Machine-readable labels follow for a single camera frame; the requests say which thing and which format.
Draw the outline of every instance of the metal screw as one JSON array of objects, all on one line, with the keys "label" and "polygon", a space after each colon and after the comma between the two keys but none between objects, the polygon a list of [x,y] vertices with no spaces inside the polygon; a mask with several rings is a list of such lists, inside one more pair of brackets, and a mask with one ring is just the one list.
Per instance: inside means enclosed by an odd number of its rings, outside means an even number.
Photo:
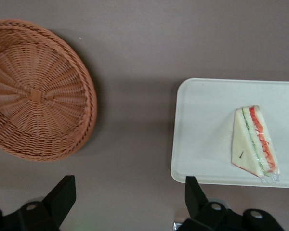
[{"label": "metal screw", "polygon": [[214,210],[221,210],[221,209],[222,209],[222,207],[221,207],[219,204],[217,204],[217,203],[211,204],[211,207],[212,207]]},{"label": "metal screw", "polygon": [[37,206],[36,204],[31,204],[31,205],[28,205],[26,209],[27,211],[29,211],[29,210],[35,209],[36,206]]},{"label": "metal screw", "polygon": [[179,227],[182,225],[182,223],[174,222],[173,223],[173,231],[178,231]]},{"label": "metal screw", "polygon": [[254,218],[257,218],[257,219],[261,219],[261,218],[262,218],[261,213],[258,212],[258,211],[251,211],[250,214],[251,214]]}]

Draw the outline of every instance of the tomato slice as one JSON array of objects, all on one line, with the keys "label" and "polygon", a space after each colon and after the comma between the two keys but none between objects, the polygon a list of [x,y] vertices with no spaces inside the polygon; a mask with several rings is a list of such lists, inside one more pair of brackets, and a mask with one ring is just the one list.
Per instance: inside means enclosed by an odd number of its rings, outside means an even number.
[{"label": "tomato slice", "polygon": [[255,108],[254,107],[251,107],[250,108],[250,116],[251,116],[251,119],[256,127],[255,131],[257,132],[257,136],[259,138],[259,141],[262,145],[262,150],[265,154],[265,158],[269,164],[269,167],[270,167],[270,170],[268,172],[274,172],[275,171],[275,162],[274,162],[274,159],[273,159],[273,156],[270,152],[270,148],[269,148],[269,142],[265,140],[264,138],[264,134],[263,134],[263,127],[262,125],[260,124],[258,118],[257,118],[257,115],[256,115],[256,112],[255,112]]}]

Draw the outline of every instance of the white tray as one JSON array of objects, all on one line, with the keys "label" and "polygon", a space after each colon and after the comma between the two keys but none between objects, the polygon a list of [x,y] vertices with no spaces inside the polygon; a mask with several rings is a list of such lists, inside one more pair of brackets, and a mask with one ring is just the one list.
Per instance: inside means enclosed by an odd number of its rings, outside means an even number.
[{"label": "white tray", "polygon": [[[231,164],[236,108],[259,105],[276,149],[280,182]],[[178,182],[289,188],[289,82],[188,79],[177,94],[171,175]]]}]

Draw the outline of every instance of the wrapped sandwich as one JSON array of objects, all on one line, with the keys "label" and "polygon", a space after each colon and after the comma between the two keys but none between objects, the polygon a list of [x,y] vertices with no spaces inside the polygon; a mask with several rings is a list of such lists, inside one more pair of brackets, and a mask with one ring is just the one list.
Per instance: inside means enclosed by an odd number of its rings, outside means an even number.
[{"label": "wrapped sandwich", "polygon": [[232,163],[261,179],[278,181],[276,153],[259,106],[236,109]]}]

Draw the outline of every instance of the woven basket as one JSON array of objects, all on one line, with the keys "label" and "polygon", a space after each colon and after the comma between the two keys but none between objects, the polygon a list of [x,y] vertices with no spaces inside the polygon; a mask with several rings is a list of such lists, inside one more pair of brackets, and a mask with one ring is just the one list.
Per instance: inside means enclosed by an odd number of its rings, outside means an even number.
[{"label": "woven basket", "polygon": [[90,75],[62,39],[0,21],[0,148],[32,161],[65,158],[87,141],[96,115]]}]

